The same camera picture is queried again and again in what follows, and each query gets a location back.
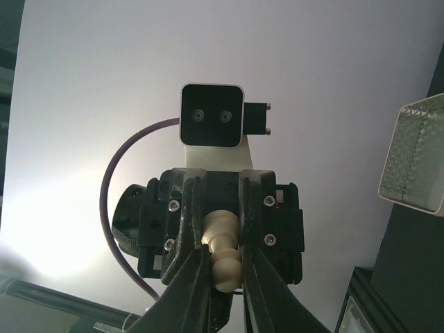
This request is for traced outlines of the light pawn passed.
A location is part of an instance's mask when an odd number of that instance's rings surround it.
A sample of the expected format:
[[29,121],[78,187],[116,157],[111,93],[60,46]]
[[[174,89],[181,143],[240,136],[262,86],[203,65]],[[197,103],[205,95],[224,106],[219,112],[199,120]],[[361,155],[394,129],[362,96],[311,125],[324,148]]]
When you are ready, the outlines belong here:
[[213,211],[203,219],[201,243],[209,248],[214,288],[222,293],[235,291],[244,280],[239,231],[237,216],[227,210]]

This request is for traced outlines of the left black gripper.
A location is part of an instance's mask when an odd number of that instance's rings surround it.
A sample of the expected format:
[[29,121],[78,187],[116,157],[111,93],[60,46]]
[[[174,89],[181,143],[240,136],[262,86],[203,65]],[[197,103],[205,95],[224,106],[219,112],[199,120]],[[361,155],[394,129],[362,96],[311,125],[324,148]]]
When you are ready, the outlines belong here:
[[241,284],[244,248],[259,248],[286,284],[302,279],[303,214],[295,184],[272,171],[172,169],[140,190],[137,270],[172,281],[188,256],[210,253],[215,284]]

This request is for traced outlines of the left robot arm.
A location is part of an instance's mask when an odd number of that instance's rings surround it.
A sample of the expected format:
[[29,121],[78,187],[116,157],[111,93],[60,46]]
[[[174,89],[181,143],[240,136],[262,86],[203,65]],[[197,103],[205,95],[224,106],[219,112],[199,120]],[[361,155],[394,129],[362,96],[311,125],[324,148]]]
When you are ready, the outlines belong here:
[[259,246],[287,284],[302,279],[305,249],[298,188],[279,185],[272,171],[172,169],[120,198],[112,233],[120,249],[138,259],[143,278],[168,285],[196,248],[204,221],[215,211],[234,214],[236,246]]

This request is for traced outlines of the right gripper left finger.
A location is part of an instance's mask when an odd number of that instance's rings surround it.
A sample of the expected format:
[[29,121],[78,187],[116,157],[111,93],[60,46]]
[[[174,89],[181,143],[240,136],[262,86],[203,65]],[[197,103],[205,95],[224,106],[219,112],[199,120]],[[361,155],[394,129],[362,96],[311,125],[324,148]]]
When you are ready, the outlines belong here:
[[160,299],[128,331],[209,332],[210,282],[210,252],[203,246],[188,256]]

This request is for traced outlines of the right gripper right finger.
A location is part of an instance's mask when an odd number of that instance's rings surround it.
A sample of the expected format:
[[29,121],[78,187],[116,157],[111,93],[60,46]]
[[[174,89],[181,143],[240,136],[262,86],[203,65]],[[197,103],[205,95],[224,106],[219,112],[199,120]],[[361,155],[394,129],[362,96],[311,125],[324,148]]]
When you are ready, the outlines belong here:
[[257,246],[242,250],[246,332],[328,332],[292,294]]

